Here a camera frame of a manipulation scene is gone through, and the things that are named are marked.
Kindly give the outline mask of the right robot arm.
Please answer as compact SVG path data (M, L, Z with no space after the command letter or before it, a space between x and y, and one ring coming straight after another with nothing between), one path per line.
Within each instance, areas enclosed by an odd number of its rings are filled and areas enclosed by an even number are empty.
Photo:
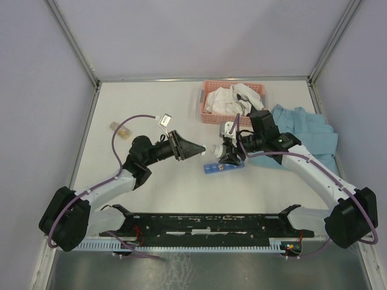
M358 189L338 177L300 139L289 132L280 132L269 111L254 112L249 118L251 131L239 128L239 117L221 124L223 142L212 147L218 161L239 166L246 158L267 156L297 174L327 206L325 210L302 206L292 210L277 222L282 235L310 230L328 236L341 248L356 242L377 244L377 201L371 189Z

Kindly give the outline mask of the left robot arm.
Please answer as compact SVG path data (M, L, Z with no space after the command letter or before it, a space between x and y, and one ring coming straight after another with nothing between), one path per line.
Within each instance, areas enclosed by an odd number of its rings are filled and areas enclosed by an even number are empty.
M178 161L204 154L206 148L188 141L173 130L155 144L144 135L132 141L126 161L106 181L74 191L58 189L39 221L39 229L48 236L50 247L64 251L75 249L88 236L109 230L126 236L133 231L134 221L122 207L107 211L99 208L114 198L141 187L151 175L149 166L174 157Z

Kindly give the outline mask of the blue weekly pill organizer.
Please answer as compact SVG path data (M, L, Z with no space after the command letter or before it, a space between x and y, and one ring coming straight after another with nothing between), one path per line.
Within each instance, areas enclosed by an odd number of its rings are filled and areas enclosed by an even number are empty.
M204 173L206 175L209 175L214 173L228 172L231 170L243 169L244 167L245 167L244 162L242 162L239 166L231 165L231 164L210 163L210 164L205 164L203 166L203 169L204 169Z

